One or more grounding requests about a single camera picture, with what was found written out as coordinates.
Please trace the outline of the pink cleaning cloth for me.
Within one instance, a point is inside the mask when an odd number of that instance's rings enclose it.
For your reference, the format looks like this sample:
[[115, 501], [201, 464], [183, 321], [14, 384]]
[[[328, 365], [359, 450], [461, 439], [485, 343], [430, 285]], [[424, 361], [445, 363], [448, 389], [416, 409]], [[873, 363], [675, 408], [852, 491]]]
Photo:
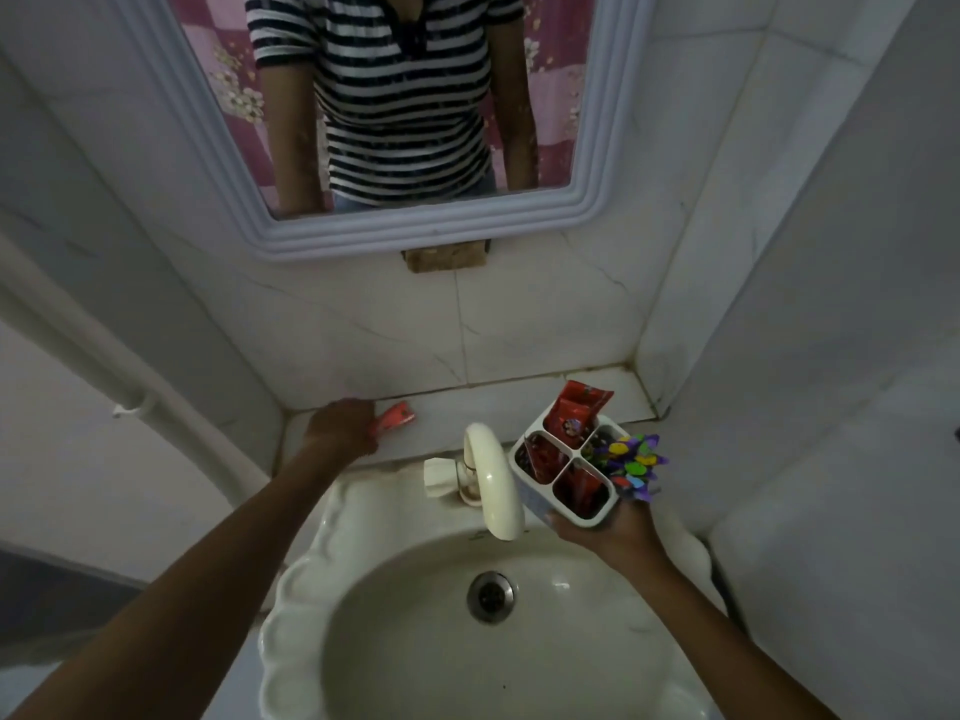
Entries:
[[383, 434], [413, 423], [416, 417], [414, 409], [406, 400], [396, 402], [378, 414], [371, 424], [370, 433], [379, 440]]

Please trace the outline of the person's right hand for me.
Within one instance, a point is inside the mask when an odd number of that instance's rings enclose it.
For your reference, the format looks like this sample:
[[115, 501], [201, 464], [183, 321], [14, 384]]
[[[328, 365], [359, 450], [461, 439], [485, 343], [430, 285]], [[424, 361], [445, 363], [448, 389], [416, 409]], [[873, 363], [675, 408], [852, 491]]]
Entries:
[[558, 536], [595, 554], [628, 580], [650, 575], [666, 563], [666, 550], [648, 503], [620, 502], [601, 525], [580, 528], [582, 533], [558, 533]]

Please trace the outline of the brown wooden mirror block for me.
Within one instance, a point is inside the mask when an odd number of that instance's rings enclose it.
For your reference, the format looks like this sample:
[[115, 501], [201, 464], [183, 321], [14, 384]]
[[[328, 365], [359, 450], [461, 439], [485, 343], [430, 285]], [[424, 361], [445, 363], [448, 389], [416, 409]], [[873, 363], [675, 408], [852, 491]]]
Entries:
[[407, 249], [401, 252], [401, 256], [412, 274], [450, 273], [484, 267], [487, 264], [491, 243], [490, 239], [462, 241]]

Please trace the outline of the white wall pipe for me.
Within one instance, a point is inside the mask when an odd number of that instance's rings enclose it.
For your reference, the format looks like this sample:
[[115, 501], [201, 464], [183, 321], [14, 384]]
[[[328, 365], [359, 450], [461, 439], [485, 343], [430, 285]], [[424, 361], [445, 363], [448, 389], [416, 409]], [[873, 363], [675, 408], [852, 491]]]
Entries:
[[263, 468], [115, 338], [10, 238], [0, 233], [0, 322], [103, 395], [116, 420], [149, 427], [232, 507], [270, 480]]

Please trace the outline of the red toothpaste tube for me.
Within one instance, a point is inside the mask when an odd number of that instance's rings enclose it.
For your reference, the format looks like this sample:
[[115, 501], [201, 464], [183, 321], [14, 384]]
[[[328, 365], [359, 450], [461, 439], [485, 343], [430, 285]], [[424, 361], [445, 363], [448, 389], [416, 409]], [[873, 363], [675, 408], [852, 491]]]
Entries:
[[598, 415], [615, 392], [568, 380], [543, 418], [543, 430], [567, 447], [578, 449], [596, 429]]

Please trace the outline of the person's left hand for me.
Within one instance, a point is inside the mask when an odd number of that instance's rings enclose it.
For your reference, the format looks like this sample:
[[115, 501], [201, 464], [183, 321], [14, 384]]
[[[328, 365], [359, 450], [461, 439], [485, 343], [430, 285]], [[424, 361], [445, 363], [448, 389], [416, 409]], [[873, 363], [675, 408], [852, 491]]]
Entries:
[[319, 408], [308, 421], [301, 450], [341, 467], [375, 454], [378, 451], [376, 403], [343, 398]]

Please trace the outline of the person's left forearm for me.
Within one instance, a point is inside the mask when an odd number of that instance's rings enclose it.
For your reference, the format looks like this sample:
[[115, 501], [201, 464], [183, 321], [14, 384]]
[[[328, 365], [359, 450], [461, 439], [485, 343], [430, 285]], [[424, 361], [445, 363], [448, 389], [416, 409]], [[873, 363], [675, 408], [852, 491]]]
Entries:
[[302, 448], [7, 720], [201, 720], [294, 539], [357, 456], [337, 440]]

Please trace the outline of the white ceramic sink basin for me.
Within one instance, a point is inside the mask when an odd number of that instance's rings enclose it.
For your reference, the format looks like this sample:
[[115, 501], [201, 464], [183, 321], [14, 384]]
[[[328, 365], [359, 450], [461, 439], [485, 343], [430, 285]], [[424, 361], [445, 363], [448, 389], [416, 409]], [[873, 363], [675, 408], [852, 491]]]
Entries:
[[421, 478], [322, 498], [260, 629], [264, 720], [722, 720], [627, 580], [532, 515], [499, 540]]

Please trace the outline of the metal sink drain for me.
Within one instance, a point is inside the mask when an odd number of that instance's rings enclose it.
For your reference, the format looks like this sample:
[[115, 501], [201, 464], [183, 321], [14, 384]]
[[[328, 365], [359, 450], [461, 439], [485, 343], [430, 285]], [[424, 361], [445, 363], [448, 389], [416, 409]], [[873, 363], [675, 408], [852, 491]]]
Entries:
[[473, 579], [465, 602], [469, 614], [476, 621], [495, 626], [510, 617], [517, 598], [516, 587], [503, 573], [486, 571]]

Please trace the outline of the white sink faucet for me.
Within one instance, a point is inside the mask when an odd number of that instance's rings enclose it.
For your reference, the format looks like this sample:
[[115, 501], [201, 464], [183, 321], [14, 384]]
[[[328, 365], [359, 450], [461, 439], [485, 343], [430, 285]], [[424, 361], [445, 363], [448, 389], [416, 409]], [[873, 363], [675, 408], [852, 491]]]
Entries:
[[505, 450], [494, 431], [474, 422], [463, 433], [462, 458], [430, 458], [423, 463], [427, 497], [459, 496], [481, 509], [486, 530], [502, 542], [518, 540], [525, 529], [522, 501]]

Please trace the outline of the person's right forearm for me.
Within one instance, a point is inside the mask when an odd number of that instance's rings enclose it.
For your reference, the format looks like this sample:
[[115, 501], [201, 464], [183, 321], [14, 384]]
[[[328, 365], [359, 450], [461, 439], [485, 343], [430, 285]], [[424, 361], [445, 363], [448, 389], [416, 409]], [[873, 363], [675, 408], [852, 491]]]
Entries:
[[663, 553], [621, 572], [671, 634], [724, 720], [839, 720]]

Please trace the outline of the white framed wall mirror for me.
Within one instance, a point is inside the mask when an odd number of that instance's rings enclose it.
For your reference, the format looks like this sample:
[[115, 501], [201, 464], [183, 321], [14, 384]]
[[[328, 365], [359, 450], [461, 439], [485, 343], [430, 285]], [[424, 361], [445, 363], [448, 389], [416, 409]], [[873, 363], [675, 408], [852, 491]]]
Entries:
[[277, 262], [578, 226], [657, 0], [110, 0]]

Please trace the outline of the colourful plastic flower bunch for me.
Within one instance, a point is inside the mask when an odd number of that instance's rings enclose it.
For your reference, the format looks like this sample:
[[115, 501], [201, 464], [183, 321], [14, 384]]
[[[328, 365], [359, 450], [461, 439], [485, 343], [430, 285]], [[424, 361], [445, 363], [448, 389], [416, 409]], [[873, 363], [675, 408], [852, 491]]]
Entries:
[[650, 503], [660, 492], [656, 469], [669, 463], [660, 435], [598, 431], [583, 447], [587, 461], [611, 483], [618, 498]]

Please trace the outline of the white four-compartment holder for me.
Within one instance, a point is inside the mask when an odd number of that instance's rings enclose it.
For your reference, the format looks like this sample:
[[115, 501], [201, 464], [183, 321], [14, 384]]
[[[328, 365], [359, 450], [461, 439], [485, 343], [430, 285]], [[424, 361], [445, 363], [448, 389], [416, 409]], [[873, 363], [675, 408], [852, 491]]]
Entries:
[[620, 500], [618, 487], [599, 467], [601, 447], [630, 435], [601, 414], [580, 447], [547, 432], [541, 422], [528, 427], [507, 452], [521, 506], [540, 521], [552, 513], [584, 529], [600, 527]]

